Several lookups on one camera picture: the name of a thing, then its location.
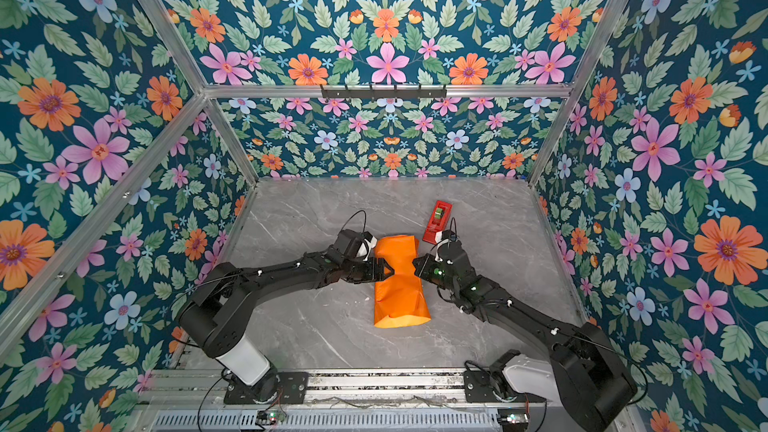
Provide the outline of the yellow orange wrapping paper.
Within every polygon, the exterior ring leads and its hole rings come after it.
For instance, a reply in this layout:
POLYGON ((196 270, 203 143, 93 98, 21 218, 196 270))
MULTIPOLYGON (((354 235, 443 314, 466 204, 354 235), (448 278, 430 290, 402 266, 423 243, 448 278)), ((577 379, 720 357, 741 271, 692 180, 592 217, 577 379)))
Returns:
POLYGON ((374 326, 380 329, 415 327, 431 321, 422 281, 415 275, 420 241, 398 235, 378 241, 374 253, 394 269, 394 274, 374 288, 374 326))

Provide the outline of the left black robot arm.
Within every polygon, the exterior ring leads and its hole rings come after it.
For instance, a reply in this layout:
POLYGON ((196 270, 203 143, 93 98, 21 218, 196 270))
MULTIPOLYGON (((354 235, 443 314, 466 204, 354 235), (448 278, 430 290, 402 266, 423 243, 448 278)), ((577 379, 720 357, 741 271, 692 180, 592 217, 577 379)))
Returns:
POLYGON ((376 239, 369 232, 344 229, 322 251, 292 261, 257 267, 215 266, 197 286, 178 315, 180 328, 207 357, 224 366, 230 381, 252 391, 269 388, 276 369, 246 331, 257 306, 303 290, 345 281, 383 282, 395 275, 374 256, 376 239))

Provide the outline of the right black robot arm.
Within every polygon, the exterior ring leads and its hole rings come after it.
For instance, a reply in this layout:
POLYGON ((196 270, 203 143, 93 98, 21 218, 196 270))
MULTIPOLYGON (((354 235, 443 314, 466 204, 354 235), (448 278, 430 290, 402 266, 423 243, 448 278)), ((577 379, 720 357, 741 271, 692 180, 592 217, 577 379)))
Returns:
POLYGON ((416 277, 450 294, 463 313, 526 340, 527 355, 511 349, 472 378, 498 399, 535 396, 561 406, 584 431, 605 431, 638 392, 628 360, 606 334, 586 322, 555 319, 476 272, 461 241, 447 241, 413 261, 416 277))

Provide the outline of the red tape dispenser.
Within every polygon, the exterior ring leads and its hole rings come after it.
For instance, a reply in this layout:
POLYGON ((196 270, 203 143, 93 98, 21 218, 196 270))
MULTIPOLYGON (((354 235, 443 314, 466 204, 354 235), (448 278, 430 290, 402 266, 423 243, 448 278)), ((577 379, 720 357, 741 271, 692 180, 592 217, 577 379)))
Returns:
POLYGON ((423 242, 436 245, 442 240, 444 231, 448 228, 451 211, 450 203, 442 200, 435 203, 422 236, 423 242))

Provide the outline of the right small circuit board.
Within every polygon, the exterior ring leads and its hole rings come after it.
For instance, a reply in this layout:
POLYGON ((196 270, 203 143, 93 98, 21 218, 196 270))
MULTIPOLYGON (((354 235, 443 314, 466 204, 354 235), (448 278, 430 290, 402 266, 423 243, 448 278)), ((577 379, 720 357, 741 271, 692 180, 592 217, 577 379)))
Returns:
POLYGON ((530 419, 524 412, 500 412, 497 422, 502 432, 527 432, 530 419))

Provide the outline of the small circuit board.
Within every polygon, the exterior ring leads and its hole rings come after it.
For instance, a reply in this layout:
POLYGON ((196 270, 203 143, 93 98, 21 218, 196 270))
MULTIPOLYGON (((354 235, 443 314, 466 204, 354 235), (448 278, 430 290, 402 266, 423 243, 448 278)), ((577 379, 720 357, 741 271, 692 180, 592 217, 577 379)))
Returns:
POLYGON ((262 427, 277 427, 287 420, 287 415, 282 411, 259 411, 257 423, 262 427))
POLYGON ((530 419, 524 412, 500 412, 497 422, 502 432, 527 432, 530 419))

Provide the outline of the left small circuit board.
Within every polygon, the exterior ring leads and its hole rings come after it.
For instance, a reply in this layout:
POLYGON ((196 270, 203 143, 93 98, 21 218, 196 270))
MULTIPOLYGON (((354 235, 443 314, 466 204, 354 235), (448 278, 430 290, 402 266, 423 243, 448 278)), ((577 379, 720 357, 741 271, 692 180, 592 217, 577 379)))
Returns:
POLYGON ((287 415, 282 411, 259 411, 257 423, 262 427, 277 427, 287 420, 287 415))

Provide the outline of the aluminium mounting rail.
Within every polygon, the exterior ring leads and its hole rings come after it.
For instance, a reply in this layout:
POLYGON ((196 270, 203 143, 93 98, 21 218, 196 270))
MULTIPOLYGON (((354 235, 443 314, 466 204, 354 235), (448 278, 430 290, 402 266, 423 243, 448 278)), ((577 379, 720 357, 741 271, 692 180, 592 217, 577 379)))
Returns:
POLYGON ((468 403, 465 400, 464 367, 447 368, 374 368, 374 369, 307 369, 282 372, 307 372, 308 390, 303 404, 226 405, 226 370, 171 370, 158 372, 149 388, 138 394, 138 404, 145 407, 181 408, 230 406, 261 409, 326 408, 346 406, 364 408, 437 407, 449 410, 490 407, 531 407, 546 404, 564 406, 556 389, 554 374, 539 361, 523 359, 510 370, 510 376, 522 378, 512 382, 518 391, 535 394, 543 403, 518 402, 468 403))

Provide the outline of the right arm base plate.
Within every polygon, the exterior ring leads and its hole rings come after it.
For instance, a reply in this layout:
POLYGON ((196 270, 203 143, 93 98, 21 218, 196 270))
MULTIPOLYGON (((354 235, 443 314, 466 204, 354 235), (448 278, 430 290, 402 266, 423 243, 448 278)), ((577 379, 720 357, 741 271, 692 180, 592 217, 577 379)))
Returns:
POLYGON ((525 355, 510 349, 491 365, 465 360, 462 375, 465 400, 468 403, 490 403, 492 400, 500 403, 543 403, 543 398, 516 390, 505 378, 504 370, 513 364, 514 359, 520 358, 525 358, 525 355))

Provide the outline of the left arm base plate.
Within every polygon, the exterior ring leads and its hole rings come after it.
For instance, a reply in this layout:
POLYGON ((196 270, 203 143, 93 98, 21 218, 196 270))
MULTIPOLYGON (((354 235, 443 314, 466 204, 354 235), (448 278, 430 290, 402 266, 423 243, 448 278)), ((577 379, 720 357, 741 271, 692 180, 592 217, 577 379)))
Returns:
POLYGON ((254 385, 245 384, 234 373, 224 375, 226 405, 303 404, 310 375, 307 372, 269 371, 254 385))

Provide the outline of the black hook rail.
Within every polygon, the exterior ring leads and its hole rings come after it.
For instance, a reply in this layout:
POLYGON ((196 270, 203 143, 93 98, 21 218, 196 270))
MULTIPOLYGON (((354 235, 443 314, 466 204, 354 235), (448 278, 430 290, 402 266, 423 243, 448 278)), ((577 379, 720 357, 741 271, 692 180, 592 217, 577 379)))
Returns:
POLYGON ((446 86, 424 85, 392 85, 392 86, 321 86, 321 97, 324 99, 442 99, 448 96, 446 86))

